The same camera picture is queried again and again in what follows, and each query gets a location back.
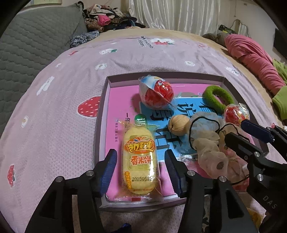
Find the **pink strawberry print blanket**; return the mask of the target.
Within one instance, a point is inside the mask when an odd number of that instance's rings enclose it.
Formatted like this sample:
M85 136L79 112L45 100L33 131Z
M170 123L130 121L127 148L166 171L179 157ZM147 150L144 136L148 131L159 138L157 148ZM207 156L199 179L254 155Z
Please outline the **pink strawberry print blanket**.
M97 117L84 116L80 105L102 94L107 76L153 71L223 76L261 125L276 122L247 77L206 44L140 36L69 49L36 76L1 136L1 213L15 232L25 231L55 177L74 178L92 168Z

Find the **pink blue book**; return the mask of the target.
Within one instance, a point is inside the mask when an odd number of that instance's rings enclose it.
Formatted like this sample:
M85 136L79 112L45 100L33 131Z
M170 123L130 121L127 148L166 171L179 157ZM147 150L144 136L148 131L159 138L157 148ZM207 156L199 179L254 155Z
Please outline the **pink blue book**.
M154 136L160 165L161 193L164 197L175 195L164 164L164 152L167 149L171 149L177 159L183 159L188 168L195 170L203 177L208 177L198 165L196 151L189 147L186 138L171 134L167 128L169 119L174 115L183 114L191 117L197 112L212 111L200 96L201 91L206 87L205 84L173 84L173 91L179 97L175 98L176 108L171 111L154 111L146 108L141 103L138 85L109 89L109 98L105 101L107 114L103 116L107 123L105 150L115 149L118 152L117 166L106 193L110 201L116 201L115 196L121 187L121 139L124 128L122 122L125 120L132 122L137 114L145 115L149 124L158 126Z

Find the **beige sheer hair scrunchie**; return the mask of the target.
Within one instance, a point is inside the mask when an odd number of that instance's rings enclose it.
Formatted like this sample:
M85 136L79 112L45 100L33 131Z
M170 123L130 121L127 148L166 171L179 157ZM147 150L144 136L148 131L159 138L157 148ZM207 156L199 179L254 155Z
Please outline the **beige sheer hair scrunchie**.
M231 183L239 183L249 176L247 163L225 143L231 132L251 142L251 136L240 127L225 123L216 113L197 112L185 129L191 147L197 151L198 164L209 177L224 176Z

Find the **grey quilted headboard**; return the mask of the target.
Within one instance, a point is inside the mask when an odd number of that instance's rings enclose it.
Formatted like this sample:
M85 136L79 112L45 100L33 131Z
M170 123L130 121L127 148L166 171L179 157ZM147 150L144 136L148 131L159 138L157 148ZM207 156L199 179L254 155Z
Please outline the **grey quilted headboard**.
M18 101L47 65L87 31L84 4L37 8L17 14L1 36L1 131Z

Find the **grey shallow box tray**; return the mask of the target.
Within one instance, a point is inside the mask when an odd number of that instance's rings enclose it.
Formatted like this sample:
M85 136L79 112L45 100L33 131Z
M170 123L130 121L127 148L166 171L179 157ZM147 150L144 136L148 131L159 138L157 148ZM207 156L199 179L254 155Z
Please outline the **grey shallow box tray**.
M108 76L102 92L94 138L94 160L99 162L110 149L115 149L118 155L122 153L124 124L119 120L133 122L138 114L144 114L151 124L157 125L155 142L157 156L160 163L161 197L159 199L144 200L133 197L118 200L122 190L121 163L118 162L109 188L101 199L100 209L107 212L145 212L173 207L185 203L174 192L165 164L164 152L171 149L175 156L182 147L183 140L169 133L167 123L175 114L191 116L198 111L210 111L210 108L198 97L207 86L217 85L225 89L236 103L246 103L247 100L239 93L227 78L217 75L188 73L188 72L155 72L155 76L168 81L173 91L180 98L176 102L176 109L171 111L151 111L141 103L139 96L139 79L144 73L129 73Z

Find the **tan walnut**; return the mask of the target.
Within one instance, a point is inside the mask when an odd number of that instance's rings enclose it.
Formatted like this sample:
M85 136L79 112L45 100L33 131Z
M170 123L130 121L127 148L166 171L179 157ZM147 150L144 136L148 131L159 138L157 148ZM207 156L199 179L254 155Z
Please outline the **tan walnut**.
M185 126L189 122L189 117L185 115L175 115L169 119L168 130L175 136L183 136L186 134Z

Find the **white pleated curtain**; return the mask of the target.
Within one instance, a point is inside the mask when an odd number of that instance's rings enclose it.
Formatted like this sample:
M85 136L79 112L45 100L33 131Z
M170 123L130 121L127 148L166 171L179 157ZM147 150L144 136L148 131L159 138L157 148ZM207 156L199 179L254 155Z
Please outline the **white pleated curtain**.
M217 30L221 1L128 1L128 12L153 29L203 35Z

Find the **yellow biscuit pack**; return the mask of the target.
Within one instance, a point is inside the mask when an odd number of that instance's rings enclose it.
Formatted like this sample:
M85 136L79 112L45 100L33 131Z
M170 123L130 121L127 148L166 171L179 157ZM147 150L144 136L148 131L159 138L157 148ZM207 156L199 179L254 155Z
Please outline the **yellow biscuit pack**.
M254 225L256 226L256 229L259 229L259 227L263 221L263 216L251 208L247 208L247 211L249 212L251 219L252 219Z

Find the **small red toy egg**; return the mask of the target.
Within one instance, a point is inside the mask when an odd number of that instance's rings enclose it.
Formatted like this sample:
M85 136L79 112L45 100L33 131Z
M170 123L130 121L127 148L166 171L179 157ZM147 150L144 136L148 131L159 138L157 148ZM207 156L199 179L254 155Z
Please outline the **small red toy egg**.
M223 119L226 123L232 123L240 127L242 121L245 119L250 120L250 113L243 103L229 104L224 110Z

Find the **pile of clothes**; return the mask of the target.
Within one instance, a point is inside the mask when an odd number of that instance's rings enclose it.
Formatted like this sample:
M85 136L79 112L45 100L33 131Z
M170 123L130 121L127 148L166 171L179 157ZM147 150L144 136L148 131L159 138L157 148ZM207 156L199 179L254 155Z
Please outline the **pile of clothes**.
M123 13L118 7L111 8L108 5L94 4L85 8L82 1L77 3L82 5L82 15L88 32L102 33L134 27L147 28L144 24L139 23L136 17L129 13Z

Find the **cluttered side table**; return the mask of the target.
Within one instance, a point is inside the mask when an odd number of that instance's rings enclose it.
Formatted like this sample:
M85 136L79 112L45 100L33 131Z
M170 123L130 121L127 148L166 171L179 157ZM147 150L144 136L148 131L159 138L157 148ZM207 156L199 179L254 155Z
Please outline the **cluttered side table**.
M226 34L240 34L249 37L249 28L246 24L243 24L241 20L235 19L230 27L225 25L220 25L218 32L223 32Z

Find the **pink rolled quilt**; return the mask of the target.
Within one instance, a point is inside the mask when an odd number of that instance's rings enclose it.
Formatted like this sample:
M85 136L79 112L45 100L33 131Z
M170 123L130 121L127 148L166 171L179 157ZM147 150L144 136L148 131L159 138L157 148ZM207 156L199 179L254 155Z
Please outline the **pink rolled quilt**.
M274 67L273 59L253 39L230 34L225 38L225 45L229 54L254 74L273 96L286 85Z

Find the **large red blue toy egg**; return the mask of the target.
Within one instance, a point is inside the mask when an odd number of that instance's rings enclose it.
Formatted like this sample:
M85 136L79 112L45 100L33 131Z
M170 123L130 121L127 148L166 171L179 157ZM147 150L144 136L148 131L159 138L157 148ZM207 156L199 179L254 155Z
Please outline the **large red blue toy egg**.
M142 103L153 110L171 110L174 91L169 82L161 77L147 75L140 77L139 95Z

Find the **yellow rice cracker pack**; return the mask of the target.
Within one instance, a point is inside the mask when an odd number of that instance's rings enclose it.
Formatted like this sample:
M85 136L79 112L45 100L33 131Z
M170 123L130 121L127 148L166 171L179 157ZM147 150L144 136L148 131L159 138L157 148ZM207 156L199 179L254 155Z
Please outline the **yellow rice cracker pack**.
M122 122L121 187L116 201L148 202L163 199L155 131L143 114Z

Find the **green fleece blanket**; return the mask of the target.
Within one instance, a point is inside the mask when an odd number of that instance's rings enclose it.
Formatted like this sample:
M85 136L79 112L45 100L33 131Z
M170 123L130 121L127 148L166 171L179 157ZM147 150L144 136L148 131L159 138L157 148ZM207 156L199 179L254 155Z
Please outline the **green fleece blanket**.
M276 106L281 121L286 121L286 65L273 59L273 66L276 68L279 76L283 79L285 86L280 88L278 93L272 98L272 102Z

